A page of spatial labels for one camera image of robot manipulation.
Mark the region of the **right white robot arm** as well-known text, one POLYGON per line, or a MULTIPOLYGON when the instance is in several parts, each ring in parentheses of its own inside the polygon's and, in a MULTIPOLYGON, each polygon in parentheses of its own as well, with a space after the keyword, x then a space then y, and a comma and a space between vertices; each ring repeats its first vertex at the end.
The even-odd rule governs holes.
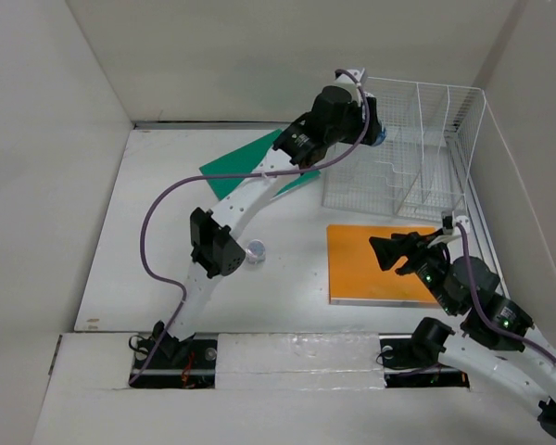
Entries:
POLYGON ((462 318, 458 328, 423 318, 408 338, 384 344, 377 361, 399 379, 435 367, 483 378, 556 439, 556 349, 523 308, 498 292, 499 276, 471 255, 465 228, 372 236, 369 243, 382 271, 416 276, 446 315, 462 318))

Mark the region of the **orange notebook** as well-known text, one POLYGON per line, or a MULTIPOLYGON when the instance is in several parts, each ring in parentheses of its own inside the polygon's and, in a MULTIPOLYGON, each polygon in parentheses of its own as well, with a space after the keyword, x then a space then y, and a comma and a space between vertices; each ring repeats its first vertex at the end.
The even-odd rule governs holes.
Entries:
POLYGON ((432 226, 370 226, 331 224, 326 229, 329 299, 332 304, 411 306, 438 304, 416 275, 382 271, 370 245, 372 236, 416 232, 427 235, 432 226))

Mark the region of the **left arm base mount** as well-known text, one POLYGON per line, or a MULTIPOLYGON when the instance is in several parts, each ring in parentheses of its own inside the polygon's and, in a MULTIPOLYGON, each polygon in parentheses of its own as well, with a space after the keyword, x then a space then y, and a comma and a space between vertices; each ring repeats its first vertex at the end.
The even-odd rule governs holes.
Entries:
POLYGON ((133 352, 129 386, 138 389, 209 389, 215 387, 217 334, 194 334, 180 341, 157 322, 151 334, 128 340, 133 352))

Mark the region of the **small clear tape roll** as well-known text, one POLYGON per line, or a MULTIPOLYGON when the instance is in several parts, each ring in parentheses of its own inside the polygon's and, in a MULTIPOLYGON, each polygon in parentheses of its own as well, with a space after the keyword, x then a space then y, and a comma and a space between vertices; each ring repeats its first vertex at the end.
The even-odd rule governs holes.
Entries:
POLYGON ((249 264, 260 264, 266 259, 265 245, 258 239, 252 239, 247 243, 245 253, 249 264))

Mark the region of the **blue tape roll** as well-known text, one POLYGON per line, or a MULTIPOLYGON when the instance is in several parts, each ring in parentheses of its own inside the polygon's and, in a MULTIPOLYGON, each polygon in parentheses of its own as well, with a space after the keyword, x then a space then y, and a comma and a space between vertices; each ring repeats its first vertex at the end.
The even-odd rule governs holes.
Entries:
POLYGON ((380 146, 387 137, 386 128, 383 128, 381 132, 376 136, 375 141, 373 142, 373 146, 380 146))

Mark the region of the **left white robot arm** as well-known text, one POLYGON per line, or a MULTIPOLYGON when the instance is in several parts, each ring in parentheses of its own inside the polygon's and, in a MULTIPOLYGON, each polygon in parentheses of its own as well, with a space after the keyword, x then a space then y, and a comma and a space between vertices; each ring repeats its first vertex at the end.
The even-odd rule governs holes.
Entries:
POLYGON ((196 208, 189 217, 190 264, 184 282, 153 273, 155 280, 177 286, 180 301, 166 323, 153 330, 156 356, 168 367, 187 359, 185 343, 196 331, 195 323, 225 277, 246 258, 238 239, 246 226, 296 177, 330 167, 325 156, 339 143, 351 149, 376 146, 383 141, 376 100, 360 81, 343 79, 324 87, 311 110, 300 115, 272 142, 258 165, 246 173, 219 175, 219 180, 239 180, 239 185, 209 210, 196 208))

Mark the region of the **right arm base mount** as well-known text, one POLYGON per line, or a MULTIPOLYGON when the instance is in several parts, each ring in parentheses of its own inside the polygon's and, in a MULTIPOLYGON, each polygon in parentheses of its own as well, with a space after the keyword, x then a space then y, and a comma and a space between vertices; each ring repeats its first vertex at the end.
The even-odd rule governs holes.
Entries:
POLYGON ((455 368, 420 359, 410 351, 410 339, 380 339, 375 359, 384 370, 387 389, 394 388, 470 388, 469 376, 455 368))

